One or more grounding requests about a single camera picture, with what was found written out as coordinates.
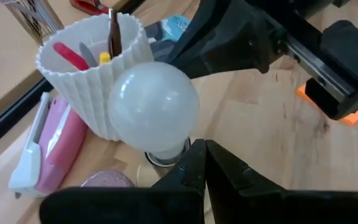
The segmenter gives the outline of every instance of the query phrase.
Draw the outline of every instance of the gray object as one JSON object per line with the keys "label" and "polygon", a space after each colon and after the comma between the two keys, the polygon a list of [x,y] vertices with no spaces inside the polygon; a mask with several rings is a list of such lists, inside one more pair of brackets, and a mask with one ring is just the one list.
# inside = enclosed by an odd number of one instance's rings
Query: gray object
{"label": "gray object", "polygon": [[82,57],[85,59],[85,61],[88,64],[89,67],[92,68],[92,67],[97,67],[98,66],[98,63],[94,59],[92,52],[82,42],[80,42],[80,52],[81,52]]}

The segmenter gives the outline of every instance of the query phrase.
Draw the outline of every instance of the white frosted light bulb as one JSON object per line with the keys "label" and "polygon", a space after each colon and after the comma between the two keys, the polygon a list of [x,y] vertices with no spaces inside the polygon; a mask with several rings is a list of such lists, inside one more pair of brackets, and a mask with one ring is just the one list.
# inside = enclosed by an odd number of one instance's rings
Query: white frosted light bulb
{"label": "white frosted light bulb", "polygon": [[200,102],[190,79],[162,62],[136,65],[114,83],[109,115],[121,140],[159,159],[183,149],[197,124]]}

